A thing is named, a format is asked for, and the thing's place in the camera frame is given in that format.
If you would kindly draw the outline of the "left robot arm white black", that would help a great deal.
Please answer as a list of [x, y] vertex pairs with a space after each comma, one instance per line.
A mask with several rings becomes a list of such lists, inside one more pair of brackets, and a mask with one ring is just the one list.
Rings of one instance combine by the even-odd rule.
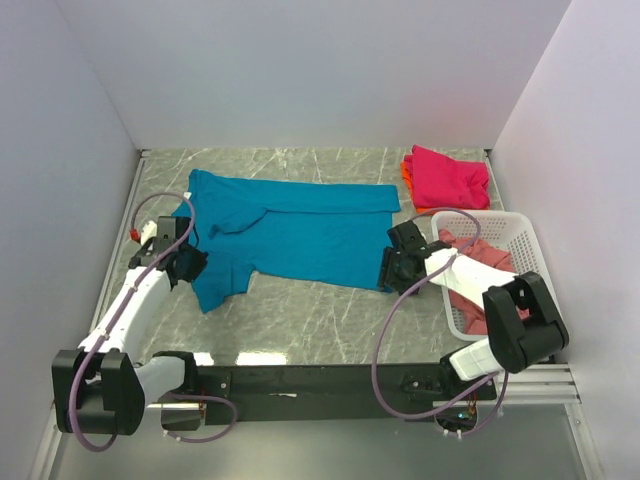
[[124, 284], [95, 329], [52, 362], [54, 405], [64, 433], [131, 435], [146, 407], [163, 395], [190, 392], [197, 366], [189, 352], [156, 354], [137, 367], [140, 341], [156, 310], [180, 283], [191, 283], [207, 264], [189, 244], [189, 217], [161, 216], [154, 235], [130, 258]]

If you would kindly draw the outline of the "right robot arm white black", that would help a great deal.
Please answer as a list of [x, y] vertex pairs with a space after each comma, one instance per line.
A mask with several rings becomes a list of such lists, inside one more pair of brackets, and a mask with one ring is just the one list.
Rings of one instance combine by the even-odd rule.
[[388, 231], [378, 286], [401, 295], [418, 283], [445, 287], [481, 310], [484, 338], [444, 356], [439, 365], [446, 387], [467, 385], [488, 374], [517, 374], [563, 350], [569, 333], [544, 278], [490, 266], [444, 241], [427, 242], [412, 221]]

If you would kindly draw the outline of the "blue t shirt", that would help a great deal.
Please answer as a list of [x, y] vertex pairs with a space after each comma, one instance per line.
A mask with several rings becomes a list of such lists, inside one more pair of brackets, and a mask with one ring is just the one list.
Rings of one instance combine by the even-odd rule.
[[208, 313], [247, 292], [253, 272], [375, 290], [398, 192], [389, 184], [313, 184], [228, 178], [194, 169], [190, 245], [207, 265], [192, 288]]

